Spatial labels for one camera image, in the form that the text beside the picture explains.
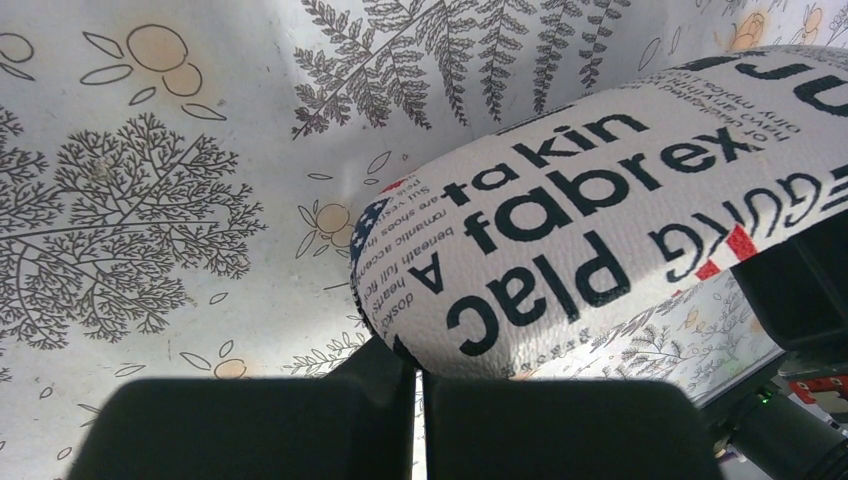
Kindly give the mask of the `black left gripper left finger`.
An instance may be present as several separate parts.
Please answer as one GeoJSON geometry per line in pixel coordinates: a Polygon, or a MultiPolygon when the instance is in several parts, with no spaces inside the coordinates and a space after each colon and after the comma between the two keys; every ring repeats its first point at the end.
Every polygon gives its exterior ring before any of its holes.
{"type": "Polygon", "coordinates": [[[73,479],[407,479],[415,372],[372,339],[319,379],[156,378],[119,388],[73,479]]]}

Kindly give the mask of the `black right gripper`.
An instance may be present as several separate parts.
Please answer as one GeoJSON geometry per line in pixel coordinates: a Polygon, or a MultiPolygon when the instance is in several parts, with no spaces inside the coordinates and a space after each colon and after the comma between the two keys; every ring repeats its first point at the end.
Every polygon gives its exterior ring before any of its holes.
{"type": "Polygon", "coordinates": [[[715,446],[773,479],[846,478],[846,213],[732,273],[781,352],[703,407],[715,446]]]}

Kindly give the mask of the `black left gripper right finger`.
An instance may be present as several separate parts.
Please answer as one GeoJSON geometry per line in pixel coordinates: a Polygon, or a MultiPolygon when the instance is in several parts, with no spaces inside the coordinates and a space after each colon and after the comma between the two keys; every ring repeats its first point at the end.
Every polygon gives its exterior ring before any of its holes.
{"type": "Polygon", "coordinates": [[[659,381],[423,378],[430,479],[719,479],[703,419],[659,381]]]}

